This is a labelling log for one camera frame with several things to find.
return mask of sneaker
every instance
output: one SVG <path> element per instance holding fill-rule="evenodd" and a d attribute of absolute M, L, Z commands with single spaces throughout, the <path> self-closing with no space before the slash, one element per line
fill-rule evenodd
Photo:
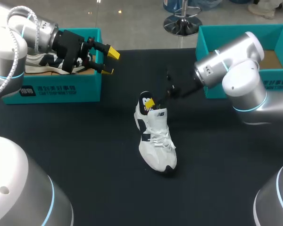
<path fill-rule="evenodd" d="M 92 55 L 89 54 L 89 61 L 92 60 Z M 58 74 L 69 74 L 62 70 L 63 59 L 58 58 L 55 53 L 43 53 L 37 55 L 27 55 L 25 73 L 36 74 L 44 72 L 55 72 Z M 82 66 L 82 59 L 77 60 L 80 64 L 78 67 L 74 67 L 73 73 L 79 73 L 86 71 L 86 68 Z"/>
<path fill-rule="evenodd" d="M 266 9 L 261 9 L 258 5 L 256 4 L 250 4 L 248 5 L 248 10 L 252 14 L 262 16 L 266 19 L 272 20 L 275 17 L 275 9 L 273 10 L 266 10 Z"/>
<path fill-rule="evenodd" d="M 134 118 L 141 133 L 139 150 L 146 163 L 159 172 L 172 172 L 177 164 L 175 146 L 172 142 L 167 120 L 167 110 L 146 108 L 145 103 L 153 98 L 150 92 L 140 95 Z"/>

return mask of robotic arm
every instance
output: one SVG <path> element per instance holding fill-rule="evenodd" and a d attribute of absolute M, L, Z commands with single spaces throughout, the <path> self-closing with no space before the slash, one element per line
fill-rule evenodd
<path fill-rule="evenodd" d="M 119 59 L 120 54 L 110 45 L 91 37 L 85 41 L 84 37 L 67 30 L 59 31 L 57 23 L 37 16 L 31 9 L 12 7 L 0 0 L 0 97 L 12 95 L 21 88 L 27 52 L 34 55 L 55 51 L 64 59 L 62 70 L 69 73 L 78 65 L 78 58 L 86 68 L 112 73 L 113 69 L 88 60 L 92 48 Z"/>
<path fill-rule="evenodd" d="M 171 85 L 170 98 L 185 97 L 222 82 L 233 108 L 246 124 L 283 122 L 283 92 L 267 91 L 259 75 L 264 51 L 256 36 L 246 32 L 194 65 L 192 83 Z"/>

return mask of tiled floor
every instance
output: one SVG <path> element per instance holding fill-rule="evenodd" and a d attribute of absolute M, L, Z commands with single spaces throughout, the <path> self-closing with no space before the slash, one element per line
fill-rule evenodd
<path fill-rule="evenodd" d="M 116 49 L 190 48 L 196 46 L 197 35 L 177 37 L 163 28 L 170 13 L 162 0 L 8 0 L 25 5 L 56 21 L 60 27 L 99 27 L 105 43 Z M 208 24 L 282 24 L 283 9 L 274 20 L 254 16 L 247 5 L 224 0 L 216 9 L 204 11 L 199 19 Z"/>

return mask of black table surface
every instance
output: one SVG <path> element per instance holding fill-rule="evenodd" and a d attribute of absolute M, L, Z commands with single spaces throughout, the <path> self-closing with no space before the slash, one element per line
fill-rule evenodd
<path fill-rule="evenodd" d="M 256 193 L 283 166 L 283 127 L 248 126 L 227 100 L 203 92 L 171 101 L 178 170 L 141 158 L 139 93 L 165 89 L 166 66 L 188 70 L 194 49 L 120 51 L 101 102 L 4 105 L 0 136 L 19 144 L 69 197 L 75 226 L 252 226 Z"/>

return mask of teal shoe box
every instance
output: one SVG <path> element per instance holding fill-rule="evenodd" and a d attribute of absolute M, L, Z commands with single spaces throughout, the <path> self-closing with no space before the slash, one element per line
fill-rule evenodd
<path fill-rule="evenodd" d="M 99 28 L 70 28 L 73 33 L 85 37 L 94 37 L 102 43 Z M 103 54 L 92 49 L 96 56 L 95 62 L 103 63 Z M 10 104 L 40 104 L 67 102 L 97 102 L 100 101 L 101 74 L 68 74 L 68 75 L 25 75 L 22 91 L 13 96 L 3 98 Z"/>
<path fill-rule="evenodd" d="M 267 90 L 283 90 L 283 24 L 201 26 L 196 47 L 197 60 L 244 32 L 254 33 L 264 50 L 275 52 L 282 69 L 261 69 L 259 73 Z M 204 90 L 207 98 L 226 98 L 222 84 L 212 89 L 205 87 Z"/>

